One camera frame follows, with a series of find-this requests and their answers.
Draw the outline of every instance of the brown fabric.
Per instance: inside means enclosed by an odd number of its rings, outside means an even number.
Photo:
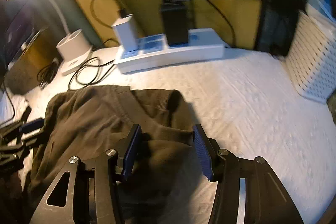
[[[126,137],[133,123],[141,125],[143,141],[133,174],[118,185],[120,200],[129,223],[156,223],[183,158],[191,151],[195,122],[176,90],[131,91],[110,85],[68,91],[49,102],[41,130],[50,137],[34,154],[29,216],[71,156],[99,156]]]

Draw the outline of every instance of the white charger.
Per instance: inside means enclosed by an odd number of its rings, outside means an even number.
[[[125,52],[135,51],[139,48],[137,28],[133,14],[124,18],[118,18],[112,27]]]

